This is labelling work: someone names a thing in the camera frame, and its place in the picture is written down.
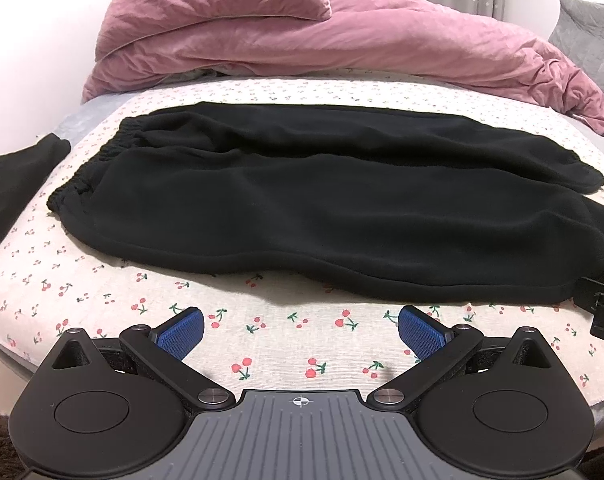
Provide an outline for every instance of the metal screw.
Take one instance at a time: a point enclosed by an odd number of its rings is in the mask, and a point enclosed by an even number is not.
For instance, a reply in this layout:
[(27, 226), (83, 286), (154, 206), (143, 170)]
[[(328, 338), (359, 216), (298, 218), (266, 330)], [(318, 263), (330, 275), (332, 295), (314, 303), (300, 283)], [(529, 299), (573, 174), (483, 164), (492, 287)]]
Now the metal screw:
[(202, 404), (214, 406), (226, 402), (229, 398), (228, 392), (221, 388), (207, 388), (199, 393), (197, 400)]
[(404, 400), (404, 394), (400, 390), (395, 390), (393, 388), (382, 388), (373, 394), (373, 398), (380, 404), (390, 406), (402, 402)]

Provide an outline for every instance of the black plastic clip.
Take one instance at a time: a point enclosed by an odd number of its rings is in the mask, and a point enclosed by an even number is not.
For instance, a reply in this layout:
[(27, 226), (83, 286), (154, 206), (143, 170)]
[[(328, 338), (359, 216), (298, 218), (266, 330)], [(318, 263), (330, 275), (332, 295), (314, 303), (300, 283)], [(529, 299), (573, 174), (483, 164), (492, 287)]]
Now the black plastic clip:
[(580, 278), (573, 292), (573, 303), (593, 314), (591, 335), (604, 339), (604, 283)]

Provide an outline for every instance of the gray ribbed plate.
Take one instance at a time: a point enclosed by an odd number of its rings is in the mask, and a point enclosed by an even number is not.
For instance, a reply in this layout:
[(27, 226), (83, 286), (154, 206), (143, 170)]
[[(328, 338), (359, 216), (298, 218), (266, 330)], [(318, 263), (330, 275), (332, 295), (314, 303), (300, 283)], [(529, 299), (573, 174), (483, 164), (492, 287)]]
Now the gray ribbed plate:
[(471, 480), (435, 456), (405, 416), (355, 392), (248, 391), (195, 417), (184, 439), (122, 480)]

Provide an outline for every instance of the mattress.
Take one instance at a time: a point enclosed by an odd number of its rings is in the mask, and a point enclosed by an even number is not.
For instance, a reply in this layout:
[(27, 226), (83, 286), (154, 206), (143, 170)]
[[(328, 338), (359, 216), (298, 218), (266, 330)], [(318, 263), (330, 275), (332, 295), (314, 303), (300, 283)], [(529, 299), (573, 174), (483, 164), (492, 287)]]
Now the mattress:
[[(104, 96), (58, 128), (72, 152), (0, 244), (0, 345), (10, 355), (36, 366), (71, 326), (94, 338), (113, 337), (132, 324), (157, 326), (197, 306), (207, 320), (205, 337), (185, 362), (237, 396), (244, 388), (358, 388), (366, 396), (416, 364), (396, 325), (411, 298), (384, 303), (291, 272), (210, 276), (140, 266), (98, 253), (64, 232), (46, 208), (48, 196), (115, 134), (122, 118), (202, 100), (460, 114), (547, 136), (604, 174), (604, 154), (577, 121), (410, 76), (339, 70), (303, 78), (218, 78)], [(604, 204), (604, 186), (591, 198)], [(604, 341), (589, 335), (591, 316), (570, 300), (419, 307), (447, 326), (465, 322), (490, 336), (510, 336), (522, 325), (539, 328), (588, 403), (600, 408), (596, 421), (604, 427)]]

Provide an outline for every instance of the triangular cutout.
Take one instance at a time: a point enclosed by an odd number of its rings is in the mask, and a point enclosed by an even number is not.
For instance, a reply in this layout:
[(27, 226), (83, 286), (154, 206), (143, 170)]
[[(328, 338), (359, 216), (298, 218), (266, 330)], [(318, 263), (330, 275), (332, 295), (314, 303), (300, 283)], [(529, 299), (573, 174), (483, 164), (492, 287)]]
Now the triangular cutout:
[(538, 344), (531, 339), (527, 339), (520, 346), (520, 350), (515, 355), (513, 364), (522, 366), (532, 366), (534, 368), (550, 368), (551, 365), (540, 349)]
[(57, 356), (53, 368), (54, 370), (64, 370), (65, 368), (85, 366), (89, 363), (90, 361), (86, 357), (82, 345), (77, 341), (69, 341)]

